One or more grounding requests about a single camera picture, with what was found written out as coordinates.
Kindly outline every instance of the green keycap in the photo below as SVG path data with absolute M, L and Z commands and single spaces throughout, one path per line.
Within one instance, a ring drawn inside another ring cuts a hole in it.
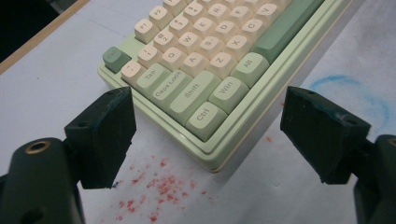
M 294 0 L 259 38 L 252 51 L 273 63 L 324 0 Z
M 221 79 L 208 71 L 202 71 L 170 104 L 168 114 L 185 126 L 187 120 L 209 98 Z
M 209 97 L 209 102 L 230 114 L 248 93 L 248 86 L 236 77 L 226 77 Z
M 227 114 L 220 108 L 209 102 L 204 102 L 191 116 L 186 128 L 206 142 L 226 118 Z
M 136 90 L 142 93 L 146 98 L 150 98 L 155 89 L 171 74 L 167 68 L 158 63 L 154 63 L 143 75 L 137 80 Z
M 180 70 L 176 70 L 158 86 L 152 93 L 150 100 L 166 112 L 170 103 L 191 81 L 192 77 Z
M 126 53 L 122 52 L 116 47 L 109 48 L 103 54 L 103 61 L 105 62 L 105 67 L 114 74 L 117 74 L 121 70 L 121 68 L 130 60 L 131 58 Z
M 252 88 L 269 66 L 270 64 L 260 54 L 250 52 L 231 72 L 231 77 L 238 78 Z

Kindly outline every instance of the mechanical keyboard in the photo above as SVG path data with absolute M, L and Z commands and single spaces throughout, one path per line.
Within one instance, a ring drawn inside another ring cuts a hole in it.
M 163 0 L 98 73 L 217 172 L 351 2 Z

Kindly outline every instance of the black floor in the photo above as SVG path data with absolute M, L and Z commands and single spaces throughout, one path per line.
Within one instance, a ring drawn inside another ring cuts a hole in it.
M 0 62 L 57 16 L 45 0 L 0 0 Z

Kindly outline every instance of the white surface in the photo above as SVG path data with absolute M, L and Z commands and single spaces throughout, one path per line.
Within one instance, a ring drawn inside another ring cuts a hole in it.
M 107 91 L 102 54 L 159 4 L 92 0 L 0 76 L 0 175 L 21 145 L 65 138 L 64 126 Z M 366 0 L 303 84 L 371 123 L 372 141 L 396 134 L 395 20 L 395 1 Z M 279 117 L 240 165 L 214 175 L 140 114 L 136 122 L 118 186 L 80 191 L 87 223 L 356 223 L 355 180 L 322 185 Z

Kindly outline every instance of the ctrl key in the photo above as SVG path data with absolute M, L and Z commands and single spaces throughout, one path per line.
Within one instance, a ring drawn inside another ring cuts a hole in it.
M 186 128 L 206 142 L 226 118 L 227 114 L 223 110 L 204 102 L 187 121 Z
M 103 61 L 105 62 L 105 67 L 108 68 L 112 73 L 117 74 L 121 68 L 131 60 L 128 54 L 122 52 L 116 47 L 109 48 L 103 54 Z

